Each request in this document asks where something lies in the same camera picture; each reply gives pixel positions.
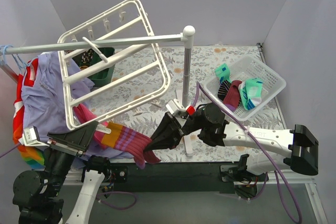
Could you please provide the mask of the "magenta purple sock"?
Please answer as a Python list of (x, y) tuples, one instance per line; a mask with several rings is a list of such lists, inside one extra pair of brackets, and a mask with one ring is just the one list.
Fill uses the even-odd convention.
[(240, 93), (239, 93), (239, 85), (242, 83), (240, 80), (232, 81), (228, 92), (223, 100), (223, 104), (229, 108), (232, 112), (234, 112), (239, 104), (240, 104)]
[(110, 134), (105, 134), (101, 140), (103, 145), (112, 147), (115, 150), (128, 152), (140, 169), (144, 169), (146, 163), (157, 164), (161, 160), (153, 151), (146, 151), (145, 148), (152, 140), (129, 127), (109, 122), (107, 128)]

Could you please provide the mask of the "teal patterned sock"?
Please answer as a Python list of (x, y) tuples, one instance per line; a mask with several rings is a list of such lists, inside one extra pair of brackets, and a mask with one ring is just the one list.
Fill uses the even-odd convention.
[(215, 74), (219, 79), (220, 84), (222, 84), (223, 82), (228, 82), (230, 84), (232, 83), (232, 81), (230, 80), (230, 69), (226, 63), (217, 67), (215, 69)]

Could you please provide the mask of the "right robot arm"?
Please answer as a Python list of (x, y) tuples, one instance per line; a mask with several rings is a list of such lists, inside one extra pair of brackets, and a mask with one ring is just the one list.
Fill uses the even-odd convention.
[(261, 154), (244, 154), (225, 175), (234, 180), (251, 180), (270, 171), (290, 169), (295, 173), (316, 176), (319, 172), (319, 142), (301, 124), (294, 129), (268, 130), (255, 127), (242, 129), (229, 122), (218, 106), (208, 103), (185, 113), (168, 111), (151, 136), (145, 151), (176, 148), (181, 139), (199, 131), (198, 138), (208, 146), (242, 146), (261, 150)]

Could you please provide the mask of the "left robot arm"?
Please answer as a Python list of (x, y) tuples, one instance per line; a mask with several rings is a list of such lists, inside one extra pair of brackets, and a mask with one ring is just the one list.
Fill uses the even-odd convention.
[[(97, 121), (64, 133), (48, 133), (45, 169), (27, 170), (13, 184), (13, 204), (19, 207), (19, 223), (63, 223), (64, 201), (56, 200), (76, 157), (88, 149)], [(88, 223), (98, 189), (111, 178), (109, 160), (91, 156), (85, 166), (81, 191), (66, 223)]]

